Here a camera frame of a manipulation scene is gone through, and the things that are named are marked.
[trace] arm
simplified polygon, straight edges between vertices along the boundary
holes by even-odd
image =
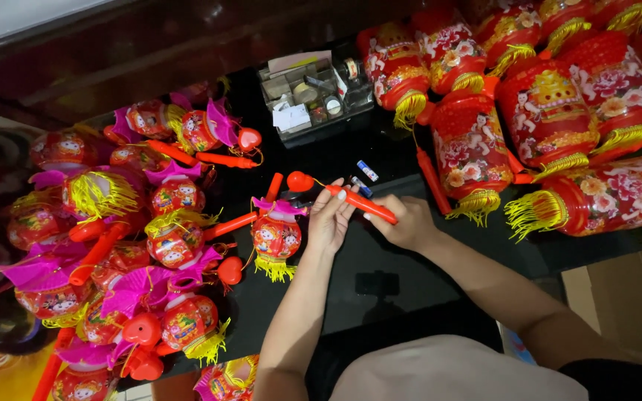
[[[331,265],[355,210],[345,197],[325,189],[311,210],[306,250],[264,336],[254,401],[308,400],[304,375],[321,334]]]
[[[426,201],[388,196],[376,203],[399,221],[394,226],[367,216],[388,241],[440,266],[477,306],[517,333],[541,366],[559,369],[588,358],[630,360],[531,281],[435,228]]]

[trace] right hand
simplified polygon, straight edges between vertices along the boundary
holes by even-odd
[[[412,196],[403,196],[398,199],[395,195],[388,195],[374,199],[373,202],[393,212],[398,223],[393,225],[370,213],[364,213],[363,217],[368,219],[388,241],[401,248],[422,253],[428,247],[437,244],[439,237],[444,235],[432,222],[430,206],[427,205],[426,200]]]

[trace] battery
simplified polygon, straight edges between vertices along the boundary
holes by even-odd
[[[363,173],[368,176],[371,181],[378,181],[378,175],[375,173],[375,171],[371,170],[366,163],[363,163],[363,160],[358,160],[356,166],[358,166],[359,169],[363,170]]]
[[[373,197],[373,191],[370,190],[368,186],[363,184],[363,181],[361,181],[360,178],[353,176],[351,178],[351,182],[359,187],[359,192],[361,192],[362,196],[365,196],[366,198],[370,199]]]

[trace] left hand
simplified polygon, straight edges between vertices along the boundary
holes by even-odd
[[[343,184],[343,178],[333,182],[333,185]],[[346,236],[348,219],[356,210],[355,206],[345,202],[346,191],[357,193],[358,186],[345,186],[336,196],[324,189],[316,198],[309,215],[308,248],[335,255]]]

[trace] hand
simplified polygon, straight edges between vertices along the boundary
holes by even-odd
[[[428,247],[437,244],[441,236],[446,235],[432,222],[430,206],[426,200],[411,196],[398,199],[395,195],[388,195],[374,199],[373,202],[393,212],[398,223],[393,225],[370,213],[364,213],[363,217],[370,220],[388,241],[401,248],[423,253]]]
[[[333,185],[343,184],[343,178],[333,182]],[[346,236],[348,219],[356,210],[355,206],[345,202],[346,191],[358,192],[358,186],[345,186],[336,196],[324,189],[311,207],[309,217],[308,248],[335,255]]]

